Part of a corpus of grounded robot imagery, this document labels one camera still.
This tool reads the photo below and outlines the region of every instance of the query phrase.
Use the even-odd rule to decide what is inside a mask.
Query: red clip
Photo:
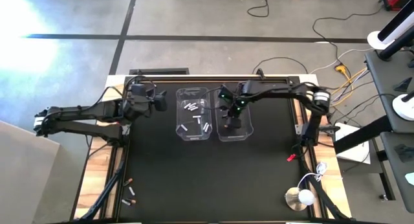
[[[289,156],[289,158],[286,159],[286,161],[290,162],[296,157],[296,154],[292,154]]]

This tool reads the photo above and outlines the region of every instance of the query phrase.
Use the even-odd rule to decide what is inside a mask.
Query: wooden platform
[[[254,75],[236,75],[236,76],[254,76]],[[318,83],[316,79],[316,75],[314,74],[291,74],[291,75],[272,75],[272,76],[299,76],[300,82],[313,82],[315,84]],[[108,76],[106,87],[108,86],[115,86],[118,90],[122,92],[124,88],[124,75],[112,75]],[[120,95],[111,89],[109,89],[106,94],[103,96],[103,100],[112,100],[115,98],[120,98]],[[295,109],[296,113],[298,113],[298,123],[303,123],[303,117],[300,115],[300,105],[297,100],[295,100]],[[326,125],[327,119],[326,117],[322,118],[321,125]],[[320,133],[319,141],[328,144],[333,145],[332,139],[328,137],[324,133]],[[91,152],[98,149],[99,147],[103,146],[105,144],[105,141],[103,141],[100,138],[94,138],[92,141],[91,146]],[[351,217],[351,211],[349,210],[348,200],[345,193],[345,188],[343,187],[342,183],[342,176],[339,169],[338,161],[336,160],[336,154],[333,147],[324,146],[319,144],[318,146],[314,147],[314,151],[316,154],[316,160],[317,162],[326,162],[328,164],[328,170],[323,176],[321,183],[323,189],[326,191],[327,195],[332,199],[332,202],[341,210],[342,213],[344,213],[346,216]],[[116,169],[119,164],[119,158],[122,154],[122,149],[118,149],[117,159],[115,162]],[[307,163],[310,167],[310,159],[309,154],[307,153],[305,155]],[[84,215],[89,207],[96,201],[102,190],[105,186],[105,180],[108,174],[109,169],[109,161],[111,158],[111,147],[107,146],[94,154],[88,161],[85,168],[85,174],[83,176],[82,181],[82,187],[80,190],[80,195],[78,198],[78,203],[76,205],[76,211],[74,214],[74,218],[79,218],[82,215]],[[116,187],[114,187],[113,191],[111,192],[111,195],[108,199],[108,206],[107,206],[107,212],[106,216],[108,218],[112,215],[113,205],[114,205],[114,190]],[[320,205],[318,202],[315,202],[314,209],[316,213],[316,217],[321,217],[321,210]]]

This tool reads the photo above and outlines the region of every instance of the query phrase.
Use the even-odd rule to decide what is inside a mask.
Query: round white base
[[[394,41],[391,41],[389,43],[382,43],[379,39],[378,39],[378,33],[380,33],[380,31],[374,31],[369,33],[368,35],[368,44],[374,48],[374,49],[379,49],[379,50],[384,50],[386,47],[388,47],[388,45],[392,44]]]
[[[403,119],[414,121],[414,98],[403,102],[401,99],[407,94],[399,95],[393,100],[393,108],[395,112]]]

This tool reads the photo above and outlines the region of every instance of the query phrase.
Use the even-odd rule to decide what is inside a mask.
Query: white ball
[[[299,201],[304,205],[313,205],[315,202],[315,196],[310,190],[303,189],[298,195]]]

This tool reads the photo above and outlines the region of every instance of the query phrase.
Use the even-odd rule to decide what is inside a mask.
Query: yellow cable
[[[353,77],[349,78],[346,74],[345,76],[347,77],[348,81],[350,81],[351,79],[353,79],[356,75],[360,74],[360,73],[364,73],[367,70],[367,68],[363,68],[361,71],[357,72]],[[339,104],[341,104],[343,101],[345,101],[347,98],[349,98],[352,94],[354,93],[354,86],[351,82],[351,92],[349,93],[349,95],[345,96],[343,99],[341,99],[339,102],[335,103],[334,105],[332,105],[332,107],[337,106]]]
[[[352,82],[352,79],[354,79],[356,76],[358,76],[360,73],[364,72],[367,68],[363,68],[360,71],[358,71],[356,74],[354,74],[354,76],[352,76],[351,78],[348,79],[348,81],[346,81],[344,84],[342,84],[339,88],[337,88],[334,92],[332,92],[331,94],[335,94],[336,92],[338,92],[340,89],[342,89],[344,86],[346,86],[348,83]]]

